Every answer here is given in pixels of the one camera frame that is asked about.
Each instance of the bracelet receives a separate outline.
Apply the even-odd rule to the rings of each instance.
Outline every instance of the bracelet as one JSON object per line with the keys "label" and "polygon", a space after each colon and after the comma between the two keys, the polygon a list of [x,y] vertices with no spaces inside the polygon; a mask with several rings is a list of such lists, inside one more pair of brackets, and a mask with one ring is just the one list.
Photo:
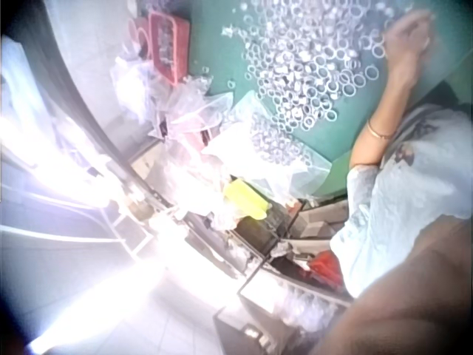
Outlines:
{"label": "bracelet", "polygon": [[368,120],[368,122],[367,122],[367,127],[368,127],[368,130],[370,131],[370,133],[371,133],[373,136],[375,136],[375,137],[377,137],[377,138],[379,138],[379,139],[384,139],[384,140],[386,140],[386,141],[388,141],[389,139],[392,138],[393,135],[380,135],[379,133],[377,133],[377,132],[371,127],[371,122],[370,122],[370,121],[371,121],[371,120]]}

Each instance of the person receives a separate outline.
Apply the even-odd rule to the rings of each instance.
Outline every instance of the person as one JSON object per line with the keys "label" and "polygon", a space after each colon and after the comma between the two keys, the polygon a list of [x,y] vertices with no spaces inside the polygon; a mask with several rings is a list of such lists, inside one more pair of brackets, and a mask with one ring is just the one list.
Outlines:
{"label": "person", "polygon": [[385,35],[387,86],[330,243],[355,299],[311,355],[471,354],[472,124],[435,105],[402,118],[432,42],[425,10]]}
{"label": "person", "polygon": [[388,79],[358,136],[347,176],[349,219],[330,241],[354,297],[400,265],[431,230],[472,216],[472,123],[434,104],[405,118],[434,43],[434,18],[414,10],[385,33]]}

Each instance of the wall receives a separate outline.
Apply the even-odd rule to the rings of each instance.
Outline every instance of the wall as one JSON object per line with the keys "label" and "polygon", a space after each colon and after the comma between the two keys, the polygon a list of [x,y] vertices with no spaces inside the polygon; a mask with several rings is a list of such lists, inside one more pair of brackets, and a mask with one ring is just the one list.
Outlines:
{"label": "wall", "polygon": [[138,148],[151,127],[124,117],[110,76],[127,38],[127,1],[44,2],[67,69],[95,119],[121,152]]}

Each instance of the green tabletop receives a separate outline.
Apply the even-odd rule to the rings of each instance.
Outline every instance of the green tabletop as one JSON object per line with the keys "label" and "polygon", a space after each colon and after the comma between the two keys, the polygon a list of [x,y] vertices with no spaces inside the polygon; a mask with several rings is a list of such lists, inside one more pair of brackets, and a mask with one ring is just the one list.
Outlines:
{"label": "green tabletop", "polygon": [[[214,77],[210,93],[228,91],[227,82],[236,83],[235,103],[248,90],[257,89],[256,81],[244,78],[248,63],[242,59],[244,50],[241,39],[237,36],[222,36],[222,28],[232,24],[246,28],[240,10],[240,4],[249,0],[194,0],[191,11],[191,46],[189,70],[193,75],[202,74],[203,67],[210,68]],[[472,48],[472,15],[469,9],[453,0],[417,0],[416,8],[429,8],[435,15],[434,51],[429,66],[424,71],[416,87],[411,104],[419,101],[430,90],[436,87],[461,61]],[[371,116],[383,92],[386,82],[384,61],[376,61],[381,77],[378,81],[369,82],[352,98],[342,98],[335,103],[338,112],[336,122],[319,121],[309,132],[300,129],[294,135],[319,154],[334,163],[336,176],[331,173],[327,179],[332,184],[328,191],[342,189],[347,173],[348,152],[351,150],[358,132],[364,122]],[[269,109],[274,110],[272,102],[265,99]]]}

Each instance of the hand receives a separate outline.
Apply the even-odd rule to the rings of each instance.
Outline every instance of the hand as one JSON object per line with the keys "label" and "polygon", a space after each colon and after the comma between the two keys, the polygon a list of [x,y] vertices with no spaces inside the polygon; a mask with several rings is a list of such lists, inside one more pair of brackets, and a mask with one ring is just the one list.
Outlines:
{"label": "hand", "polygon": [[389,79],[403,88],[413,88],[432,43],[432,13],[411,11],[393,24],[384,35]]}

